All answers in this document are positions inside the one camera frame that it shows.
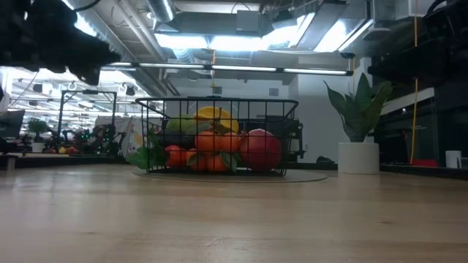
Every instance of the orange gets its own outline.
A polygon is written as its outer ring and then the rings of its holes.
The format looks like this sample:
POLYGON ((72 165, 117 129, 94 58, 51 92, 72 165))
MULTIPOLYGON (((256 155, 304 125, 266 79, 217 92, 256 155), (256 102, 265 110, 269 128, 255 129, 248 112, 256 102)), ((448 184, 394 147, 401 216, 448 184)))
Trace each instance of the orange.
POLYGON ((169 167, 184 167, 187 163, 186 150, 178 147, 177 145, 167 146, 165 148, 166 153, 169 155, 169 159, 166 161, 166 165, 169 167))
POLYGON ((236 152, 241 145, 241 137, 235 132, 228 132, 220 139, 220 150, 228 153, 236 152))
POLYGON ((206 166, 210 172, 226 172, 227 166, 222 162, 221 156, 207 156, 206 166))
POLYGON ((202 154, 214 154, 221 146, 221 136, 212 131, 202 131, 195 137, 195 147, 202 154))
MULTIPOLYGON (((186 160, 189 161, 190 158, 195 154, 197 154, 197 149, 192 148, 188 150, 186 153, 186 160)), ((190 168, 198 172, 206 171, 206 157, 199 155, 198 160, 194 164, 190 165, 190 168)))

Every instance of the potted plant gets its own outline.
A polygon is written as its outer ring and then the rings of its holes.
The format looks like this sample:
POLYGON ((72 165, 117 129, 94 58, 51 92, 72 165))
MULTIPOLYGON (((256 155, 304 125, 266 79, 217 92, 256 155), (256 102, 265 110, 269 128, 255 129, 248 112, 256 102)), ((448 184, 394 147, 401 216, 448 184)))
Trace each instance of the potted plant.
POLYGON ((47 131, 47 123, 40 119, 33 118, 28 122, 30 132, 34 132, 34 142, 32 143, 32 152, 41 153, 44 149, 44 139, 41 138, 40 134, 47 131))
POLYGON ((343 123, 350 142, 339 144, 338 171, 355 174, 377 174, 380 170, 379 145, 364 142, 367 134, 379 123, 384 102, 392 91, 389 82, 380 85, 374 98, 367 77, 363 73, 356 94, 345 94, 328 89, 328 98, 343 123))

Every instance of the wire basket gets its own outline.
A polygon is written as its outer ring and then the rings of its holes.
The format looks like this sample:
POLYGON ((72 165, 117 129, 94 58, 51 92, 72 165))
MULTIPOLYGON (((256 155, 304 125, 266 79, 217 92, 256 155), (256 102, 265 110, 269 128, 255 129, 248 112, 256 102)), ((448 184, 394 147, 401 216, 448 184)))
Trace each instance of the wire basket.
POLYGON ((136 99, 148 173, 285 176, 297 101, 136 99), (154 124, 159 129, 152 129, 154 124))

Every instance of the computer monitor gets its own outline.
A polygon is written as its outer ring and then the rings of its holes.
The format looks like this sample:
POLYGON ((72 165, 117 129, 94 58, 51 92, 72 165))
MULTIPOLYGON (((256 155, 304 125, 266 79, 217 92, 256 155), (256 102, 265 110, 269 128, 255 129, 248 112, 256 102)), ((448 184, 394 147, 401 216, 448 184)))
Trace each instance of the computer monitor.
POLYGON ((23 124, 24 110, 0 113, 0 137, 16 138, 20 135, 23 124))

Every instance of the table surface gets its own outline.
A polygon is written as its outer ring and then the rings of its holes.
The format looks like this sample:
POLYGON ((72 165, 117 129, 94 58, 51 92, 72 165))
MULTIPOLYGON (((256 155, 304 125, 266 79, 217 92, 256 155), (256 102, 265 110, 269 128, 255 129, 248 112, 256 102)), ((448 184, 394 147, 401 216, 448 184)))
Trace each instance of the table surface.
POLYGON ((468 262, 466 181, 198 183, 132 170, 1 173, 0 262, 468 262))

